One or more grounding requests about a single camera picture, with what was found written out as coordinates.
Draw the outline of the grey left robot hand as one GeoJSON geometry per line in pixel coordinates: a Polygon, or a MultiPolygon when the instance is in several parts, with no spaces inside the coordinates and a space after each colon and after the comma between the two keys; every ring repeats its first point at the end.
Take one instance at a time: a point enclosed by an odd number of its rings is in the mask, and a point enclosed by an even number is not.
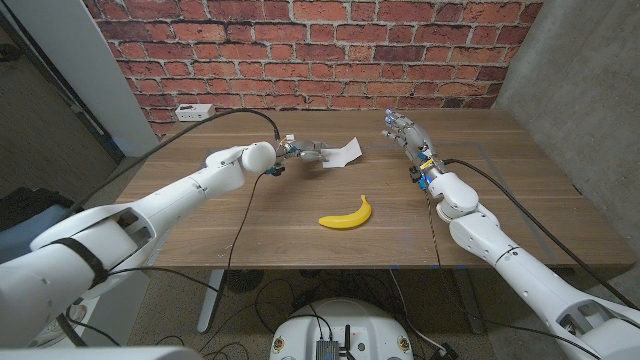
{"type": "Polygon", "coordinates": [[[328,158],[322,154],[322,151],[329,148],[330,146],[323,141],[284,139],[275,143],[276,161],[300,158],[303,162],[327,162],[328,158]]]}

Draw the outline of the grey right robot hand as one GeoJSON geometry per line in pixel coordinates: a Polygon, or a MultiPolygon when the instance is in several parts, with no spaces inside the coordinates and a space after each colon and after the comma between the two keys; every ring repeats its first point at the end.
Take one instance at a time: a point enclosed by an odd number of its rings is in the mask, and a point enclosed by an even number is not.
{"type": "Polygon", "coordinates": [[[385,111],[385,124],[389,130],[383,130],[382,135],[404,148],[412,162],[409,169],[412,182],[426,191],[438,176],[447,172],[430,136],[421,126],[391,109],[385,111]]]}

